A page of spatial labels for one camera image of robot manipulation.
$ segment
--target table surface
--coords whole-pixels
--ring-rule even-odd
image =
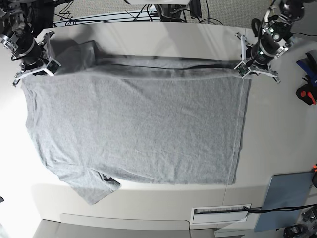
[[[62,51],[74,41],[83,43],[96,40],[101,49],[112,54],[217,60],[240,59],[241,46],[234,36],[236,32],[245,33],[250,41],[254,39],[252,31],[244,28],[160,22],[101,23],[60,27],[54,31],[53,41],[57,51]],[[295,95],[297,88],[304,84],[301,78],[305,75],[296,61],[304,58],[305,52],[312,49],[317,49],[316,42],[298,40],[290,51],[273,62],[272,67],[279,73],[280,84],[264,75],[253,79],[233,185],[162,185],[120,181],[120,190],[89,206],[70,187],[41,167],[22,126],[9,126],[3,143],[13,140],[9,136],[12,130],[17,134],[24,130],[19,141],[25,149],[17,152],[8,145],[5,150],[13,149],[10,156],[14,160],[22,155],[25,158],[27,153],[28,166],[33,163],[33,180],[25,186],[31,189],[31,200],[43,219],[59,221],[61,213],[69,213],[122,219],[189,220],[192,207],[248,203],[259,207],[263,204],[272,175],[308,171],[316,163],[317,110]],[[0,63],[8,59],[8,55],[5,59],[1,56]],[[14,75],[14,67],[16,65],[9,70],[0,64],[0,70],[6,75]],[[26,104],[23,93],[13,93],[7,81],[11,84],[8,76],[5,83],[1,80],[1,86],[7,89],[1,90],[4,95],[1,95],[0,105],[6,113],[4,122],[24,126]],[[21,111],[9,109],[8,98],[9,104],[19,105]],[[13,162],[5,165],[6,175],[14,165]],[[316,190],[312,190],[307,203],[317,202],[315,194]],[[221,228],[218,233],[253,229],[256,221],[257,215],[250,215],[246,222],[210,227]]]

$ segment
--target gray fabric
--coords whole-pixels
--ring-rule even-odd
[[[22,83],[43,164],[89,204],[119,188],[110,177],[232,184],[248,88],[230,69],[111,63]]]

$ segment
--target cable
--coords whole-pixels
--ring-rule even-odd
[[[259,213],[268,213],[268,212],[292,212],[292,211],[298,211],[298,210],[315,207],[315,206],[317,206],[317,203],[306,205],[306,206],[300,206],[300,207],[280,207],[280,208],[275,208],[271,210],[253,210],[247,207],[243,207],[243,209],[245,211],[248,211],[249,213],[259,214]]]
[[[261,32],[261,29],[262,29],[262,24],[264,22],[264,17],[259,25],[259,30],[258,30],[258,46],[257,46],[257,54],[255,57],[252,58],[252,60],[248,61],[246,63],[246,67],[250,67],[253,62],[257,59],[257,57],[259,56],[260,52],[259,52],[259,49],[260,49],[260,40],[262,39],[262,32]]]
[[[143,9],[144,9],[146,6],[147,6],[147,5],[144,5],[144,6],[143,6],[143,8],[141,9],[141,11],[139,12],[139,14],[135,17],[135,19],[134,19],[133,21],[138,20],[139,15],[142,13]]]
[[[134,20],[138,20],[135,16],[133,16],[132,14],[128,13],[130,16],[132,16],[134,18]]]
[[[105,15],[99,15],[98,17],[103,17],[103,16],[119,16],[119,15],[126,15],[126,12],[122,12],[122,13],[114,13],[114,14],[105,14]],[[95,18],[96,16],[86,16],[86,17],[80,17],[78,20],[80,21],[95,21]],[[148,18],[148,16],[139,16],[138,18]],[[122,19],[131,19],[131,18],[118,18],[118,19],[113,19],[113,20],[122,20]]]
[[[74,23],[76,23],[76,22],[87,22],[87,21],[89,21],[89,22],[107,22],[107,23],[110,23],[110,21],[93,20],[93,19],[91,19],[91,20],[77,20],[77,19],[67,18],[67,17],[61,16],[61,15],[58,15],[56,13],[54,13],[54,15],[62,17],[61,21],[63,21],[64,19],[67,19],[68,21],[65,21],[66,23],[67,22],[74,22]]]
[[[138,17],[138,22],[143,22],[143,21],[149,21],[148,20],[148,16],[139,16]],[[120,22],[131,22],[131,20],[129,19],[132,19],[131,17],[130,18],[118,18],[118,19],[114,19],[114,20],[121,20]],[[72,25],[83,25],[83,24],[89,24],[89,23],[94,23],[94,22],[98,22],[98,23],[103,23],[103,22],[107,22],[107,23],[113,23],[113,21],[94,21],[94,20],[76,20],[76,19],[72,19],[71,22],[73,22]]]
[[[207,18],[206,18],[205,20],[202,20],[202,23],[204,23],[205,21],[207,21]],[[214,22],[212,22],[212,21],[211,21],[211,23],[212,23],[213,25],[216,25],[216,23],[214,23]]]
[[[273,6],[275,4],[276,0],[273,0],[273,2],[271,3],[270,7]]]
[[[150,15],[150,13],[149,13],[149,8],[150,8],[150,5],[148,5],[148,7],[147,7],[147,13],[148,13],[148,15],[149,15],[149,17],[150,17],[150,21],[153,21],[151,15]]]
[[[156,69],[168,69],[168,70],[192,70],[192,69],[205,69],[205,68],[230,68],[227,67],[230,64],[206,64],[206,65],[196,65],[188,68],[163,68],[163,67],[151,67],[151,66],[142,66],[142,65],[124,65],[119,63],[112,64],[114,66],[124,66],[124,67],[139,67],[139,68],[156,68]]]
[[[209,18],[209,20],[214,20],[214,21],[217,21],[217,22],[219,22],[219,23],[223,26],[223,23],[222,23],[221,21],[219,21],[219,20],[215,19],[215,18]]]
[[[188,9],[184,9],[184,11],[188,11],[188,12],[191,12],[196,18],[197,20],[199,21],[199,23],[201,23],[202,21],[199,19],[199,17],[194,13],[192,12],[191,10],[188,10]]]
[[[293,34],[300,34],[300,35],[304,35],[304,36],[317,36],[317,35],[305,34],[305,33],[302,33],[302,32],[293,32]]]
[[[210,24],[209,6],[207,0],[205,0],[207,6],[207,24]]]
[[[17,58],[13,58],[13,57],[15,57],[16,52],[17,52],[17,51],[15,51],[15,52],[12,54],[12,56],[11,56],[11,61],[17,61],[17,60],[20,60],[20,59],[23,59],[23,58],[38,58],[38,59],[43,60],[43,62],[47,61],[47,59],[44,59],[43,57],[40,57],[40,56],[26,56],[26,55],[25,55],[25,56],[20,56],[20,57],[17,57]]]
[[[74,3],[74,0],[73,1],[70,1],[66,7],[64,7],[61,11],[59,11],[59,15],[62,15],[63,17],[67,16],[68,18],[70,17],[71,15],[71,12],[68,11],[68,9],[72,6],[72,4]]]
[[[187,23],[186,14],[185,14],[185,11],[184,11],[184,10],[183,10],[183,16],[184,16],[184,20],[185,20],[186,23]]]

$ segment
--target metal mount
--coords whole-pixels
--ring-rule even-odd
[[[54,34],[53,31],[50,31],[46,33],[43,37],[43,40],[38,43],[38,45],[42,46],[44,50],[42,51],[42,59],[45,59],[46,62],[43,61],[43,65],[38,68],[34,68],[31,70],[25,71],[25,66],[23,64],[20,64],[21,71],[16,73],[15,80],[13,82],[13,86],[16,87],[16,85],[19,83],[19,81],[22,78],[25,78],[28,75],[36,74],[41,71],[44,71],[49,76],[54,76],[57,72],[58,68],[61,67],[61,64],[55,60],[55,56],[51,47],[51,36]]]
[[[241,49],[242,49],[242,60],[241,62],[234,68],[239,72],[242,78],[245,78],[250,73],[255,73],[257,76],[260,74],[265,74],[269,77],[272,77],[277,83],[280,83],[281,80],[278,78],[278,73],[276,71],[271,70],[270,64],[268,65],[268,70],[260,69],[255,65],[247,67],[247,62],[251,59],[247,58],[247,47],[252,47],[253,45],[249,43],[248,39],[245,35],[241,35],[239,32],[236,33],[236,36],[241,41]]]

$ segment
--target air vent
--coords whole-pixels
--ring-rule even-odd
[[[248,212],[243,207],[250,208],[251,204],[221,206],[221,207],[193,207],[190,225],[210,225],[234,222],[245,222]]]

